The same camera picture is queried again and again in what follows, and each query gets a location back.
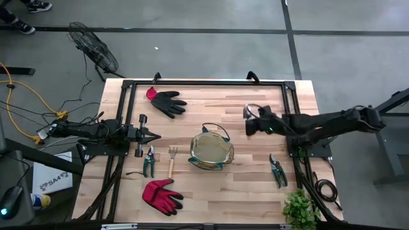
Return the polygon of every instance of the gray floor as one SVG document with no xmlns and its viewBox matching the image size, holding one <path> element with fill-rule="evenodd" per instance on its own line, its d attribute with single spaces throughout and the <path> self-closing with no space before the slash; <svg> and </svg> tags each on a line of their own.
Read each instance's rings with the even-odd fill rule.
<svg viewBox="0 0 409 230">
<path fill-rule="evenodd" d="M 29 15 L 14 1 L 9 5 L 35 26 L 67 26 L 81 21 L 93 27 L 285 29 L 280 0 L 53 0 L 52 11 Z M 409 4 L 404 0 L 288 1 L 294 29 L 407 31 Z M 35 88 L 53 108 L 78 97 L 86 82 L 84 60 L 60 32 L 24 36 L 0 31 L 0 61 L 8 66 L 30 66 L 34 77 L 13 78 Z M 286 35 L 97 33 L 128 77 L 197 77 L 242 79 L 252 70 L 261 79 L 294 79 Z M 409 37 L 296 36 L 302 77 L 312 80 L 320 112 L 354 105 L 378 105 L 409 86 Z M 99 102 L 104 84 L 88 60 L 83 101 Z M 7 90 L 0 91 L 5 100 Z M 48 112 L 27 89 L 13 91 L 11 103 Z M 402 107 L 409 110 L 409 105 Z M 97 106 L 73 113 L 70 119 L 93 116 Z M 6 136 L 34 146 L 21 136 L 1 111 Z M 30 134 L 39 125 L 15 117 Z M 41 118 L 33 117 L 38 122 Z M 371 134 L 352 133 L 332 144 L 337 187 L 344 217 L 354 224 L 409 228 L 409 186 L 375 188 L 372 181 L 391 173 Z M 57 153 L 67 146 L 47 149 Z"/>
</svg>

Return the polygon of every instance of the wooden table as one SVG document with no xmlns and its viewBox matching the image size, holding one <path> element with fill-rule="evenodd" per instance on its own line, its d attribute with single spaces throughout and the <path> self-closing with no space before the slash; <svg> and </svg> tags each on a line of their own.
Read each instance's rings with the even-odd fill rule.
<svg viewBox="0 0 409 230">
<path fill-rule="evenodd" d="M 116 116 L 122 81 L 107 79 L 100 105 L 100 112 L 105 111 L 104 119 Z M 298 80 L 295 84 L 301 113 L 318 114 L 312 82 Z M 248 139 L 242 118 L 242 109 L 247 103 L 268 104 L 281 115 L 284 112 L 281 89 L 277 86 L 155 86 L 157 91 L 179 91 L 178 98 L 188 103 L 187 111 L 182 116 L 170 119 L 146 98 L 149 87 L 137 87 L 132 123 L 138 127 L 139 114 L 143 113 L 148 117 L 146 127 L 162 136 L 150 143 L 155 147 L 157 159 L 155 179 L 144 178 L 140 174 L 125 175 L 143 170 L 146 154 L 142 158 L 134 157 L 133 144 L 123 166 L 115 222 L 285 223 L 281 211 L 286 194 L 297 188 L 293 161 L 288 156 L 285 138 L 259 132 Z M 235 159 L 223 171 L 205 171 L 187 161 L 190 157 L 190 141 L 201 133 L 201 124 L 204 122 L 220 124 L 230 134 L 231 143 L 235 147 Z M 209 128 L 223 135 L 216 127 Z M 185 199 L 182 201 L 183 209 L 176 216 L 167 217 L 146 204 L 142 200 L 142 192 L 149 181 L 167 178 L 170 146 L 178 147 L 178 153 L 174 160 L 174 183 L 166 188 L 180 192 Z M 147 153 L 147 150 L 148 146 L 145 146 L 144 152 Z M 268 161 L 271 153 L 280 161 L 286 173 L 287 187 L 277 187 Z M 83 214 L 99 193 L 106 161 L 107 157 L 95 157 L 85 166 L 73 218 Z M 312 158 L 311 165 L 319 179 L 325 178 L 335 183 L 326 161 Z M 335 216 L 343 218 L 335 204 L 326 204 Z"/>
</svg>

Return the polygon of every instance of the shoe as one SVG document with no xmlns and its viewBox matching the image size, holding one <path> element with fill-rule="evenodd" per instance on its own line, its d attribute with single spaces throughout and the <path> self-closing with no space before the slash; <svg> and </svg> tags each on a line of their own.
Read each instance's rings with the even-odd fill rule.
<svg viewBox="0 0 409 230">
<path fill-rule="evenodd" d="M 25 35 L 31 35 L 36 31 L 36 28 L 30 26 L 29 24 L 26 24 L 25 22 L 19 19 L 17 19 L 16 22 L 13 22 L 12 26 L 21 33 L 24 33 Z"/>
<path fill-rule="evenodd" d="M 43 3 L 41 1 L 34 0 L 26 5 L 30 13 L 44 12 L 51 9 L 51 3 Z"/>
</svg>

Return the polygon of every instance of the electric fan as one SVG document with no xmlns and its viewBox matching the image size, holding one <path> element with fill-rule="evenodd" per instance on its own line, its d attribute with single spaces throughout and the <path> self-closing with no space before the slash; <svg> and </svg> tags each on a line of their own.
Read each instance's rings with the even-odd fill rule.
<svg viewBox="0 0 409 230">
<path fill-rule="evenodd" d="M 88 27 L 81 22 L 71 22 L 68 31 L 77 49 L 83 51 L 85 55 L 95 63 L 95 70 L 98 72 L 103 82 L 105 82 L 105 79 L 102 77 L 98 67 L 105 73 L 111 73 L 118 77 L 126 78 L 116 73 L 119 64 L 115 57 L 109 51 L 107 45 L 92 33 Z"/>
</svg>

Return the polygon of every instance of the green plant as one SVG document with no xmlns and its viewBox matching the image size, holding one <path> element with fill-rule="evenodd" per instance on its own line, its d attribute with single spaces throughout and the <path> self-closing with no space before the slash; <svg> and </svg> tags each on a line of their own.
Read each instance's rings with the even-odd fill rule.
<svg viewBox="0 0 409 230">
<path fill-rule="evenodd" d="M 302 189 L 288 194 L 288 201 L 285 201 L 285 207 L 282 214 L 286 216 L 287 224 L 291 224 L 292 230 L 315 230 L 315 217 L 321 218 L 318 208 L 313 210 L 313 202 L 305 197 Z"/>
</svg>

